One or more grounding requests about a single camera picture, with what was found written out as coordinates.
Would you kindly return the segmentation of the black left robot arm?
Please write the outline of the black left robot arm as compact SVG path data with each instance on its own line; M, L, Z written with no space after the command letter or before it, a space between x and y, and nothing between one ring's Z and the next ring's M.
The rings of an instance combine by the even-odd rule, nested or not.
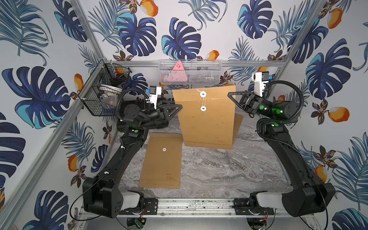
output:
M83 182L81 196L86 212L113 219L120 213L141 214L144 211L142 193L121 193L118 186L129 163L146 141L149 130L168 127L169 121L183 108L175 101L160 98L158 90L156 86L147 90L135 89L144 96L139 102L124 100L132 89L124 90L118 96L115 114L117 127L123 134L120 147L95 177L88 177Z

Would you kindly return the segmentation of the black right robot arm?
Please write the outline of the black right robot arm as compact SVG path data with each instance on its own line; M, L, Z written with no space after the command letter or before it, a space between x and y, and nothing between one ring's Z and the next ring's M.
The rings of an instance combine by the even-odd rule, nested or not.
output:
M335 195L335 188L331 183L323 182L307 164L286 127L286 124L297 121L304 106L303 93L298 86L283 80L267 83L266 88L274 84L292 88L299 101L271 102L249 91L228 93L228 97L242 111L262 116L257 121L256 133L273 149L293 188L287 193L253 192L248 198L248 209L251 212L281 209L292 217L326 212Z

